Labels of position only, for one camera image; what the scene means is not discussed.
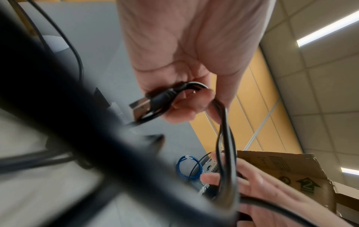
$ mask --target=ceiling light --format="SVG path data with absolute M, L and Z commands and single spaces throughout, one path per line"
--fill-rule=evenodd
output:
M 301 39 L 298 39 L 297 40 L 298 46 L 301 47 L 305 44 L 313 42 L 317 39 L 320 39 L 323 36 L 329 35 L 330 33 L 333 33 L 357 21 L 359 21 L 359 11 L 356 11 L 355 13 L 352 13 L 349 16 L 346 16 L 328 26 L 325 26 L 324 28 L 321 28 Z
M 347 168 L 341 168 L 341 171 L 346 174 L 354 174 L 359 176 L 359 170 L 355 169 L 347 169 Z

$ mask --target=ceiling tile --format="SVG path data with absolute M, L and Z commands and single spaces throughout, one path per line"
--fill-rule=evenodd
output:
M 309 70 L 325 113 L 359 111 L 359 55 Z
M 315 155 L 315 158 L 318 160 L 320 166 L 330 180 L 345 184 L 344 175 L 340 169 L 341 166 L 333 152 L 305 150 L 305 153 L 313 153 Z
M 300 48 L 307 67 L 359 52 L 359 22 Z
M 277 79 L 289 115 L 319 113 L 305 72 Z
M 291 117 L 304 149 L 332 151 L 328 133 L 320 115 Z
M 359 112 L 326 114 L 324 118 L 336 151 L 359 154 Z
M 285 17 L 284 17 L 284 12 L 283 12 L 282 6 L 277 1 L 276 5 L 274 6 L 273 13 L 272 13 L 272 16 L 270 18 L 270 21 L 268 23 L 267 30 L 273 28 L 277 24 L 284 21 L 284 18 Z
M 304 68 L 297 43 L 286 22 L 266 33 L 261 47 L 274 77 L 285 76 Z
M 337 153 L 340 165 L 347 169 L 359 170 L 359 155 Z
M 288 15 L 292 15 L 293 13 L 300 10 L 303 6 L 311 2 L 313 2 L 313 0 L 283 0 L 283 5 Z
M 359 176 L 353 174 L 344 174 L 347 186 L 359 189 Z
M 290 19 L 290 22 L 295 37 L 300 39 L 357 10 L 359 10 L 358 0 L 315 1 L 313 4 L 294 15 Z

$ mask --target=palm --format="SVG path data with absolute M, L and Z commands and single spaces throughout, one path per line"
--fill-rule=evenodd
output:
M 259 43 L 267 4 L 118 0 L 118 9 L 130 61 L 143 92 L 183 81 L 209 86 L 212 72 L 221 77 L 217 80 L 217 98 L 229 106 Z M 182 102 L 173 111 L 196 114 L 213 99 L 209 91 L 197 97 L 201 100 Z

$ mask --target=cardboard box flap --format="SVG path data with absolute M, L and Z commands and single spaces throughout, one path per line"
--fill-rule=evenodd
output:
M 325 180 L 328 179 L 313 154 L 237 151 L 237 156 L 259 169 L 287 171 Z
M 337 182 L 332 183 L 337 203 L 359 211 L 359 190 Z

